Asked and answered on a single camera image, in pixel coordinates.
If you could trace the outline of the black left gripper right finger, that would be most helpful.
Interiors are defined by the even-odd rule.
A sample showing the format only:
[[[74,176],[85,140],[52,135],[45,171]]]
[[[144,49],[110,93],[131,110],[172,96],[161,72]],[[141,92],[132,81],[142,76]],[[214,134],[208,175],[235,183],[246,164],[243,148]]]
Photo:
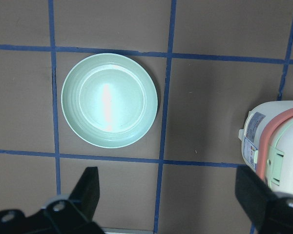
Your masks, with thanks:
[[[259,234],[293,234],[293,195],[272,191],[248,166],[238,166],[235,196]]]

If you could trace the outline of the green plate near left arm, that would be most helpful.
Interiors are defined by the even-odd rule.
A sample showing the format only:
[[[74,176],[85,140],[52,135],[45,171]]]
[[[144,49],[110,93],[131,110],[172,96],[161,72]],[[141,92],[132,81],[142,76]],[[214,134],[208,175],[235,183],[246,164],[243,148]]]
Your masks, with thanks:
[[[63,116],[85,142],[107,149],[131,145],[152,127],[158,95],[148,72],[136,61],[102,53],[78,62],[61,91]]]

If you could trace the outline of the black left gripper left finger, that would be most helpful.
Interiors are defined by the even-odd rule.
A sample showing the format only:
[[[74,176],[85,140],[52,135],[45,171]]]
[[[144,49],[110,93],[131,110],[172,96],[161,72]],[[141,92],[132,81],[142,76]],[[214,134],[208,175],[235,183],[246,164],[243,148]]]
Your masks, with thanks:
[[[103,234],[92,219],[100,198],[97,167],[87,167],[67,198],[56,199],[26,217],[21,210],[0,211],[0,234]]]

